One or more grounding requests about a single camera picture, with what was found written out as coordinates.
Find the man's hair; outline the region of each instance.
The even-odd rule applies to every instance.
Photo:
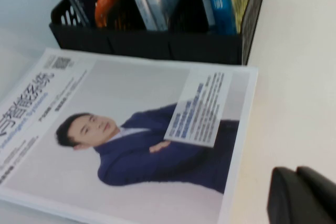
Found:
[[[58,127],[56,131],[56,138],[59,145],[74,147],[79,144],[76,143],[72,137],[68,136],[68,131],[73,121],[84,115],[91,115],[91,114],[80,113],[71,115]]]

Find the white table surface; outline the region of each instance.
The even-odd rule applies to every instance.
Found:
[[[59,0],[0,0],[0,98],[45,47]],[[336,0],[264,0],[249,65],[259,68],[231,223],[268,223],[275,166],[307,165],[336,181]],[[0,201],[1,224],[73,223]]]

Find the magazine title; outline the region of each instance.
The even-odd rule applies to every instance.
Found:
[[[13,105],[0,118],[0,151],[23,128],[43,100],[48,96],[45,87],[55,75],[53,73],[37,74],[22,93],[13,101]]]

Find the navy blue suit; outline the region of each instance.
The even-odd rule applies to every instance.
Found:
[[[224,192],[238,121],[221,121],[214,148],[171,142],[156,153],[149,148],[164,141],[176,104],[139,112],[123,128],[146,128],[96,147],[98,177],[111,186],[140,182],[186,182]]]

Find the qr code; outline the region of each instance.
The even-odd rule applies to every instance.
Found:
[[[52,68],[66,69],[70,62],[71,62],[70,58],[57,57],[54,65],[52,66]]]

